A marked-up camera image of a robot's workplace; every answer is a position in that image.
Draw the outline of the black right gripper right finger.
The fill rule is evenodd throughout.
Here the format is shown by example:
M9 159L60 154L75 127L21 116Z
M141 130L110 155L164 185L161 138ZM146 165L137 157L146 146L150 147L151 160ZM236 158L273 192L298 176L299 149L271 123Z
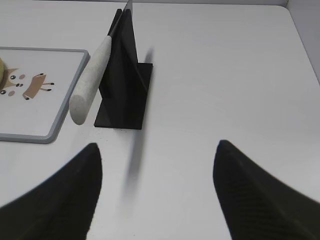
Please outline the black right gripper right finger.
M269 174L228 140L216 148L213 184L233 240L318 240L320 204Z

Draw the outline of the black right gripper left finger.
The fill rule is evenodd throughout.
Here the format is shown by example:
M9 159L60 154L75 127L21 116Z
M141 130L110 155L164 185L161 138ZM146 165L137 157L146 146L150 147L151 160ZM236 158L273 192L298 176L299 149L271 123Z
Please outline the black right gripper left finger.
M102 187L102 158L90 143L60 170L0 208L2 240L85 240Z

